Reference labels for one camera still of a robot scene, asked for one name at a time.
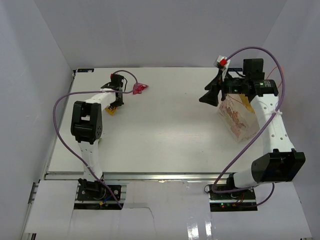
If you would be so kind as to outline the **yellow m&m's pack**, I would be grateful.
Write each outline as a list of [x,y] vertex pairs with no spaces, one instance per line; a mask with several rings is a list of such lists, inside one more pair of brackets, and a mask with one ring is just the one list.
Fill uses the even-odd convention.
[[115,112],[117,111],[117,107],[109,106],[109,107],[106,107],[106,108],[105,108],[105,111],[106,111],[109,115],[113,116],[113,115],[115,114]]

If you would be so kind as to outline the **tan snack pouch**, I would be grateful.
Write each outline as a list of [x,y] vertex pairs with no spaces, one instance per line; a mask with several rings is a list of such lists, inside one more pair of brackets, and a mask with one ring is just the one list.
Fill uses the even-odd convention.
[[250,102],[249,102],[248,97],[245,96],[244,94],[239,94],[238,96],[240,97],[240,101],[241,101],[242,104],[245,106],[245,108],[246,108],[249,112],[255,114],[255,110],[252,108],[252,106],[251,106],[251,104],[250,104]]

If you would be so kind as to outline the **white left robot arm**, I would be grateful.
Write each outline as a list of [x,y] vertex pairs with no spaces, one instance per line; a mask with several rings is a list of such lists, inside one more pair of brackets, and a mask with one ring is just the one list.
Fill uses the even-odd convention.
[[85,101],[73,104],[71,134],[78,142],[83,165],[83,177],[78,182],[94,199],[105,196],[106,187],[96,178],[103,179],[99,162],[98,141],[103,133],[103,110],[115,110],[124,104],[122,91],[126,89],[127,80],[119,74],[112,74],[110,82],[102,86],[102,93],[97,93]]

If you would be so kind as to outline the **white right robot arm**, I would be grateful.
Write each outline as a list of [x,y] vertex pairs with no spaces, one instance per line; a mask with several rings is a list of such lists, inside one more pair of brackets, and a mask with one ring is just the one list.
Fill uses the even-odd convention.
[[248,98],[254,109],[262,138],[263,155],[254,160],[243,171],[231,173],[226,187],[219,190],[214,183],[211,191],[224,194],[236,200],[245,190],[261,184],[291,182],[306,162],[305,154],[297,151],[287,134],[282,113],[281,99],[274,80],[265,79],[264,61],[261,58],[243,61],[243,77],[232,77],[228,73],[230,60],[218,56],[214,65],[218,68],[216,77],[205,87],[207,93],[199,101],[212,106],[219,103],[218,95],[224,101],[227,95],[240,94]]

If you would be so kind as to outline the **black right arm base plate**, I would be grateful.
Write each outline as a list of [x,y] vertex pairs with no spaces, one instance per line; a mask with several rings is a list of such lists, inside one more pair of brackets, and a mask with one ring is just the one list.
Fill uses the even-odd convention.
[[239,192],[214,193],[212,191],[212,184],[207,184],[203,190],[209,196],[210,211],[212,213],[258,210],[256,195],[253,189]]

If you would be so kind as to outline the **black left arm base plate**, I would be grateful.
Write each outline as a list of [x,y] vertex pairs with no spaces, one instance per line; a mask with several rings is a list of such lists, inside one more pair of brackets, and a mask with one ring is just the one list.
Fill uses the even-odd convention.
[[122,186],[109,186],[115,198],[121,206],[117,204],[112,194],[104,187],[99,191],[87,190],[79,185],[74,202],[75,210],[121,210],[123,203],[121,203]]

